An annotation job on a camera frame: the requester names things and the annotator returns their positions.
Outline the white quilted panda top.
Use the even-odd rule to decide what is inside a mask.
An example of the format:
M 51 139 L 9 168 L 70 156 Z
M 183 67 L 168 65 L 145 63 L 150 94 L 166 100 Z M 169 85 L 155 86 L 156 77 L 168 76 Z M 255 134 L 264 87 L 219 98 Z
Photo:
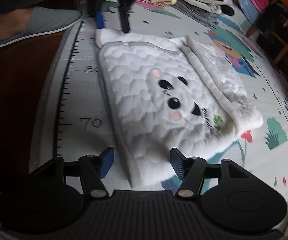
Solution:
M 98 29 L 102 87 L 132 187 L 173 176 L 169 152 L 209 159 L 263 117 L 217 46 Z

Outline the stack of folded clothes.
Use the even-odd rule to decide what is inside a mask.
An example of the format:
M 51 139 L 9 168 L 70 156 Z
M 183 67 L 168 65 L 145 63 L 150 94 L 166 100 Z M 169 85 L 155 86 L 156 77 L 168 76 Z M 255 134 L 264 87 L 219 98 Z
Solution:
M 178 0 L 174 7 L 205 27 L 216 27 L 220 17 L 232 16 L 233 0 Z

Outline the colourful printed play mat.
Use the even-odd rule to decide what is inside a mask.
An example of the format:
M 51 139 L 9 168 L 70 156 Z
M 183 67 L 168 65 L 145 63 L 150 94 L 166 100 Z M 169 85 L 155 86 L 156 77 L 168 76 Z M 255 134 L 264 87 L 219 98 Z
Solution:
M 114 148 L 107 191 L 177 191 L 170 150 L 210 164 L 232 160 L 277 191 L 287 214 L 288 94 L 265 55 L 240 29 L 241 15 L 205 27 L 177 7 L 135 3 L 121 31 L 118 3 L 103 22 L 65 34 L 34 133 L 30 169 Z

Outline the grey slipper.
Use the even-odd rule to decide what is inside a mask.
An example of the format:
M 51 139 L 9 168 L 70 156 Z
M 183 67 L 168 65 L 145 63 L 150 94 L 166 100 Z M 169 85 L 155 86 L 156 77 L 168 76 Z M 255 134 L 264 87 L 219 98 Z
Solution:
M 0 14 L 0 48 L 28 38 L 66 30 L 81 18 L 80 11 L 42 7 L 16 9 Z

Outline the wooden chair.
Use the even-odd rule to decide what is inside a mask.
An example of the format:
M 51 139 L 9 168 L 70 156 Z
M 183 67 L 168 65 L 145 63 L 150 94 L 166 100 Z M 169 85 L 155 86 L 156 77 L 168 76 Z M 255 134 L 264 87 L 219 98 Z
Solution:
M 246 36 L 259 32 L 260 46 L 271 57 L 274 65 L 288 53 L 288 0 L 268 0 L 254 24 L 248 29 Z

